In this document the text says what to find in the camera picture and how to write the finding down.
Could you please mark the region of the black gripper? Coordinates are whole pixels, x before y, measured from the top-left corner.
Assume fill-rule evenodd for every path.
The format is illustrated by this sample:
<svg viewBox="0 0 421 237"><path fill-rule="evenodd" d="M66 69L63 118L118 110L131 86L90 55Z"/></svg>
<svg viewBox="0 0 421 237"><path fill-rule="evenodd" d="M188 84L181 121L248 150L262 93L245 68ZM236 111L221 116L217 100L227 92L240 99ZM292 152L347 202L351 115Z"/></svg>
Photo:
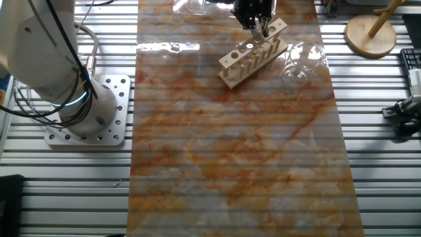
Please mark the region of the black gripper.
<svg viewBox="0 0 421 237"><path fill-rule="evenodd" d="M238 19L257 17L259 18L260 28L264 37L268 37L268 23L272 18L273 0L235 0L231 13ZM260 41L259 30L255 18L249 18L243 24L243 29L250 31L253 39Z"/></svg>

